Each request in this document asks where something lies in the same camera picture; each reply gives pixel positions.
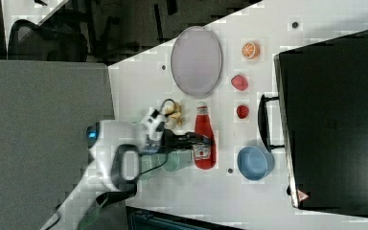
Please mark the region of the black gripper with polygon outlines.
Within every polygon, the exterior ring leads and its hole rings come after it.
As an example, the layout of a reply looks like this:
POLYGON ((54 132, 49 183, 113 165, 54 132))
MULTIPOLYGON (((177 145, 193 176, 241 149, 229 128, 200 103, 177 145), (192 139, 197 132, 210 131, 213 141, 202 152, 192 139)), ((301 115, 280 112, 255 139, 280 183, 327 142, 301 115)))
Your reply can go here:
POLYGON ((162 136, 162 148, 165 152, 190 150, 195 144, 210 145, 211 139, 195 132, 178 135, 169 129, 166 129, 162 136))

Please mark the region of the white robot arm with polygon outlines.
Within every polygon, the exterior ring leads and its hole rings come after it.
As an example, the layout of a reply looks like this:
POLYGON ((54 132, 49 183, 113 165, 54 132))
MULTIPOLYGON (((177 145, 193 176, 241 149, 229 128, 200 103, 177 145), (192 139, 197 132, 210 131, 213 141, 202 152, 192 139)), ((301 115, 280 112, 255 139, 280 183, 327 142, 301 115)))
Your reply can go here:
POLYGON ((205 135, 191 131, 176 134, 163 123, 149 119, 136 124, 102 120, 87 129, 87 138, 93 161, 40 230, 77 230, 98 196, 134 191, 144 155, 167 155, 213 144, 205 135))

